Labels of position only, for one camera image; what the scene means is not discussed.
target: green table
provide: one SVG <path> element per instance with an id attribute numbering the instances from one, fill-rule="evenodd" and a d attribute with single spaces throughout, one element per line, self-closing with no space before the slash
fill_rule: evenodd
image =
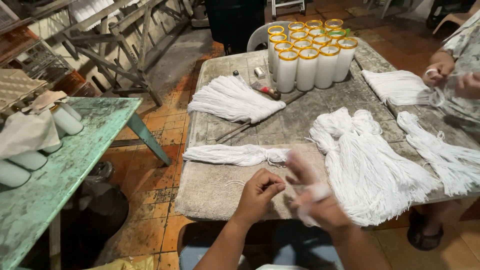
<path id="1" fill-rule="evenodd" d="M 50 226 L 50 261 L 60 268 L 60 210 L 127 124 L 157 158 L 171 161 L 138 114 L 141 98 L 71 98 L 84 129 L 62 139 L 48 162 L 15 189 L 0 192 L 0 270 L 18 266 Z"/>

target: hand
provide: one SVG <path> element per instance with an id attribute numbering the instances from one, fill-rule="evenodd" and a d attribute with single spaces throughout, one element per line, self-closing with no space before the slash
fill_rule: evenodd
<path id="1" fill-rule="evenodd" d="M 287 181 L 291 184 L 309 185 L 315 182 L 314 174 L 310 166 L 294 151 L 288 152 L 288 160 L 285 162 L 287 168 L 298 178 L 298 181 L 287 176 Z M 312 203 L 312 208 L 309 216 L 314 218 L 322 227 L 330 234 L 342 234 L 346 229 L 353 226 L 353 223 L 348 219 L 347 215 L 342 211 L 338 205 L 337 200 L 332 196 L 325 199 L 312 202 L 312 194 L 308 189 L 305 189 L 297 199 L 293 202 L 293 207 L 298 207 L 304 203 Z"/>
<path id="2" fill-rule="evenodd" d="M 480 72 L 459 76 L 456 79 L 455 94 L 461 98 L 480 99 Z"/>
<path id="3" fill-rule="evenodd" d="M 249 229 L 265 216 L 272 198 L 283 190 L 285 182 L 280 176 L 260 169 L 245 184 L 237 210 L 230 220 Z"/>
<path id="4" fill-rule="evenodd" d="M 439 86 L 447 81 L 448 76 L 455 69 L 455 62 L 453 59 L 438 62 L 428 66 L 425 69 L 425 72 L 430 69 L 435 69 L 437 71 L 430 71 L 428 74 L 424 73 L 422 77 L 423 82 L 428 86 Z"/>

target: orange tile floor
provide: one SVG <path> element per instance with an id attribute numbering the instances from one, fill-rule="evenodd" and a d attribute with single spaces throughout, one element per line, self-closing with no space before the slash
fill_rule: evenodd
<path id="1" fill-rule="evenodd" d="M 415 22 L 395 24 L 389 18 L 372 17 L 357 0 L 328 5 L 316 0 L 314 5 L 309 4 L 306 17 L 294 12 L 283 17 L 279 15 L 279 20 L 306 21 L 320 17 L 341 17 L 347 19 L 346 22 L 356 20 L 352 22 L 357 27 L 352 28 L 354 34 L 367 40 L 398 69 L 421 72 L 429 56 L 440 46 L 441 38 L 426 36 L 430 29 L 426 30 L 425 26 L 419 30 L 419 24 Z M 373 20 L 382 23 L 370 23 Z M 124 226 L 106 244 L 110 259 L 130 256 L 138 261 L 154 255 L 154 270 L 179 268 L 176 252 L 179 230 L 192 222 L 175 212 L 174 202 L 189 123 L 187 104 L 195 91 L 201 64 L 222 54 L 222 45 L 214 42 L 211 52 L 200 58 L 193 70 L 163 97 L 162 107 L 155 110 L 147 102 L 138 110 L 146 126 L 172 158 L 172 165 L 164 168 L 163 162 L 156 159 L 145 145 L 110 148 L 103 156 L 102 160 L 115 165 L 116 171 L 110 182 L 120 185 L 130 202 Z M 135 138 L 136 135 L 126 127 L 117 139 Z M 393 269 L 480 270 L 480 220 L 445 226 L 441 246 L 431 252 L 414 249 L 407 241 L 407 229 L 408 213 L 405 213 L 398 220 L 388 221 L 368 232 Z"/>

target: plastic chair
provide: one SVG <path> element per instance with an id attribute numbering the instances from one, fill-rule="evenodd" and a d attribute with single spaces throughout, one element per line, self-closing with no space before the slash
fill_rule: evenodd
<path id="1" fill-rule="evenodd" d="M 279 22 L 272 22 L 259 27 L 257 30 L 255 30 L 255 32 L 250 36 L 250 39 L 248 40 L 247 52 L 254 51 L 255 48 L 263 42 L 268 44 L 268 29 L 270 27 L 279 25 L 283 27 L 283 29 L 285 29 L 286 32 L 288 32 L 288 25 L 291 23 L 292 22 L 289 22 L 289 21 L 279 21 Z"/>
<path id="2" fill-rule="evenodd" d="M 454 22 L 458 25 L 464 24 L 468 19 L 470 19 L 478 10 L 480 10 L 480 0 L 475 1 L 472 5 L 468 13 L 450 13 L 448 14 L 435 28 L 433 34 L 437 33 L 438 29 L 444 24 L 446 21 Z"/>

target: table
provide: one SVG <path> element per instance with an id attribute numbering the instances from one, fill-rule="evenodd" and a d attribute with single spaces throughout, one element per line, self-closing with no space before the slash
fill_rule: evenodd
<path id="1" fill-rule="evenodd" d="M 70 98 L 84 129 L 22 186 L 0 192 L 0 269 L 14 269 L 50 225 L 50 262 L 60 268 L 60 210 L 127 124 L 165 164 L 171 161 L 135 112 L 141 98 Z"/>
<path id="2" fill-rule="evenodd" d="M 355 54 L 364 69 L 373 72 L 396 70 L 365 41 L 359 38 L 357 40 L 359 44 Z M 196 89 L 207 85 L 212 79 L 220 75 L 232 75 L 234 70 L 238 70 L 248 84 L 253 83 L 257 81 L 253 69 L 259 66 L 263 70 L 268 71 L 267 50 L 207 60 L 203 63 L 200 70 Z M 383 129 L 382 136 L 392 149 L 401 156 L 420 165 L 423 165 L 425 161 L 407 143 L 405 133 L 396 124 L 397 114 L 404 110 L 418 115 L 419 123 L 425 130 L 433 134 L 440 130 L 444 131 L 445 142 L 452 145 L 480 149 L 478 143 L 461 129 L 447 125 L 443 121 L 444 114 L 441 111 L 424 105 L 383 105 L 364 81 L 360 67 L 355 61 L 350 66 L 350 72 L 351 77 L 348 81 L 333 84 L 329 89 L 314 89 L 287 105 L 284 110 L 257 123 L 254 127 L 243 132 L 235 132 L 228 135 L 218 143 L 229 146 L 309 143 L 305 137 L 310 136 L 309 129 L 318 115 L 346 107 L 350 115 L 353 115 L 359 109 L 369 110 L 373 118 L 380 123 Z M 272 85 L 269 72 L 266 72 L 265 79 L 259 81 L 267 86 Z M 298 93 L 298 91 L 294 91 L 290 94 L 283 94 L 282 100 L 285 101 Z M 216 137 L 239 125 L 239 123 L 231 123 L 211 114 L 194 112 L 190 117 L 186 148 L 215 144 Z M 429 165 L 426 165 L 425 169 L 434 173 Z M 428 203 L 468 196 L 480 196 L 480 188 L 474 187 L 467 195 L 453 197 L 446 196 L 443 188 L 440 188 L 429 194 Z"/>

